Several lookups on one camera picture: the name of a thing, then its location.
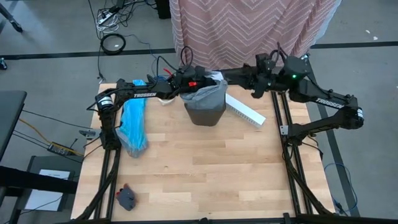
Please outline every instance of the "white paper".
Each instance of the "white paper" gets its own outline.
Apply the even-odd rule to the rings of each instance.
[[[46,175],[50,177],[56,177],[60,179],[67,180],[69,177],[69,171],[60,171],[60,170],[47,170],[42,169],[39,172],[40,175]],[[30,193],[29,199],[26,202],[25,209],[26,210],[46,210],[46,211],[58,211],[58,207],[61,203],[61,196],[63,193],[60,192],[49,192],[45,190],[32,190]]]

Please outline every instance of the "blue cloth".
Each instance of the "blue cloth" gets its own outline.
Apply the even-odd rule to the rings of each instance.
[[[142,80],[133,80],[135,85],[145,85]],[[122,125],[116,130],[119,139],[130,156],[138,158],[148,147],[145,134],[146,98],[131,99],[124,103]]]

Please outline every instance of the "power strip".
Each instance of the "power strip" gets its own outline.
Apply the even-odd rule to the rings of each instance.
[[[237,115],[249,121],[251,124],[255,125],[257,128],[260,128],[266,117],[255,112],[250,107],[244,105],[239,100],[233,98],[229,94],[225,93],[225,102],[227,109],[234,111]]]
[[[113,15],[115,15],[115,13],[108,12],[107,15],[105,16],[105,18],[100,19],[100,20],[98,21],[98,25],[102,25],[104,22],[106,22],[106,21],[107,21],[110,17],[112,17]]]

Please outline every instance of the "white cable organizer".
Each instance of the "white cable organizer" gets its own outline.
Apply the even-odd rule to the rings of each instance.
[[[233,98],[231,95],[225,93],[225,103],[227,109],[234,111],[237,115],[249,121],[251,124],[260,128],[264,124],[266,117],[255,112],[250,107],[244,105],[239,100]]]

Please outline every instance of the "black circular object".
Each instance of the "black circular object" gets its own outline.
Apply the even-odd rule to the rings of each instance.
[[[106,49],[106,48],[104,47],[104,41],[105,41],[108,37],[119,37],[120,39],[122,39],[122,40],[123,40],[123,45],[122,45],[122,47],[119,48],[119,49],[117,49],[117,50],[108,50],[108,49]],[[124,38],[122,35],[120,35],[120,34],[107,34],[107,35],[105,35],[105,36],[101,39],[101,49],[104,51],[104,53],[105,53],[106,55],[117,55],[117,54],[120,54],[120,52],[123,51],[123,49],[125,48],[125,46],[126,46],[126,40],[125,40],[125,38]]]

